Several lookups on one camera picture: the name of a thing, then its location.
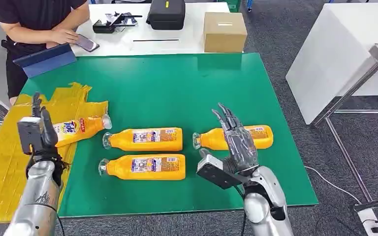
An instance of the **floor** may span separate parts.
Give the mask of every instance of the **floor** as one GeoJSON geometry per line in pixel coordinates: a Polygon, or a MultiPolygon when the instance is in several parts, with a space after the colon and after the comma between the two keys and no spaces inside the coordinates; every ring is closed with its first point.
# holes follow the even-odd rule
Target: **floor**
{"type": "MultiPolygon", "coordinates": [[[[321,0],[254,0],[253,12],[244,15],[249,33],[246,52],[262,56],[286,120],[305,165],[319,170],[334,184],[361,201],[351,171],[328,127],[305,125],[284,78],[323,6],[321,0]]],[[[378,108],[378,97],[355,97],[347,108],[378,108]]],[[[378,115],[332,116],[340,137],[374,198],[378,198],[378,115]]],[[[365,232],[351,206],[355,200],[309,172],[319,205],[289,208],[296,236],[363,236],[365,232]]],[[[238,235],[243,213],[217,212],[136,217],[66,219],[66,235],[215,236],[238,235]]],[[[0,225],[0,235],[6,225],[0,225]]],[[[57,226],[56,235],[60,235],[57,226]]],[[[249,224],[245,235],[252,235],[249,224]]]]}

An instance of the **black shirt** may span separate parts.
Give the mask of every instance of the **black shirt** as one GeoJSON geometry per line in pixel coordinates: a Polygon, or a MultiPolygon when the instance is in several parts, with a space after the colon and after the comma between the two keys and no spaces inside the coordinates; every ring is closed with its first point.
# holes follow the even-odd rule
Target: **black shirt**
{"type": "Polygon", "coordinates": [[[51,30],[86,0],[0,0],[0,22],[31,30],[51,30]]]}

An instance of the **green mat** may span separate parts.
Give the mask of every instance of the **green mat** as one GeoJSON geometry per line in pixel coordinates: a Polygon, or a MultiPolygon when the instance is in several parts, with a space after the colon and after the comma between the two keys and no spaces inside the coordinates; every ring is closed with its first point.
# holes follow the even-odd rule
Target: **green mat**
{"type": "MultiPolygon", "coordinates": [[[[22,93],[51,97],[70,82],[92,86],[88,101],[109,101],[111,133],[128,128],[180,127],[184,133],[186,179],[181,181],[121,180],[100,177],[102,158],[127,154],[105,150],[99,132],[77,146],[60,216],[211,211],[242,208],[234,189],[222,190],[196,175],[201,159],[192,147],[192,133],[220,124],[211,112],[221,102],[244,125],[266,124],[273,145],[258,151],[261,165],[279,179],[288,205],[318,201],[258,54],[154,55],[84,57],[76,63],[29,79],[22,93]]],[[[227,151],[213,151],[225,157],[227,151]]]]}

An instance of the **detergent bottle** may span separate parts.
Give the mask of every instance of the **detergent bottle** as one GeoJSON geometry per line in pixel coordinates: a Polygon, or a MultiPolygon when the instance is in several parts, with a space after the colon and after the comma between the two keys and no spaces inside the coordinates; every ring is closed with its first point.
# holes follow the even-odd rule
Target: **detergent bottle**
{"type": "Polygon", "coordinates": [[[111,118],[108,114],[102,117],[85,117],[53,125],[59,141],[56,147],[61,147],[82,139],[88,139],[102,129],[111,129],[111,118]]]}
{"type": "Polygon", "coordinates": [[[182,154],[126,155],[116,160],[102,159],[100,175],[137,180],[181,180],[186,176],[182,154]]]}
{"type": "Polygon", "coordinates": [[[124,151],[180,151],[183,146],[181,128],[126,129],[117,134],[105,133],[102,144],[106,149],[124,151]]]}
{"type": "MultiPolygon", "coordinates": [[[[244,126],[252,135],[257,149],[266,149],[273,144],[273,132],[267,125],[244,126]]],[[[212,150],[228,150],[222,128],[215,128],[204,134],[193,133],[193,147],[210,148],[212,150]]]]}

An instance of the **silver robotic arm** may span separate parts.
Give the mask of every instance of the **silver robotic arm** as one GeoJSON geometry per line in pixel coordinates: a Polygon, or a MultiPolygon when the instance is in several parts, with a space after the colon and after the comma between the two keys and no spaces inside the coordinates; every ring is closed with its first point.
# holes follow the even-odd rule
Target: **silver robotic arm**
{"type": "Polygon", "coordinates": [[[27,184],[4,236],[52,236],[56,225],[62,173],[66,163],[55,147],[58,139],[39,93],[33,98],[32,116],[18,123],[21,147],[31,155],[27,184]]]}
{"type": "Polygon", "coordinates": [[[213,184],[227,189],[239,184],[244,188],[244,211],[255,236],[293,236],[283,190],[269,168],[259,166],[257,150],[250,133],[233,113],[218,104],[215,111],[224,130],[229,157],[219,160],[202,148],[197,173],[213,184]]]}

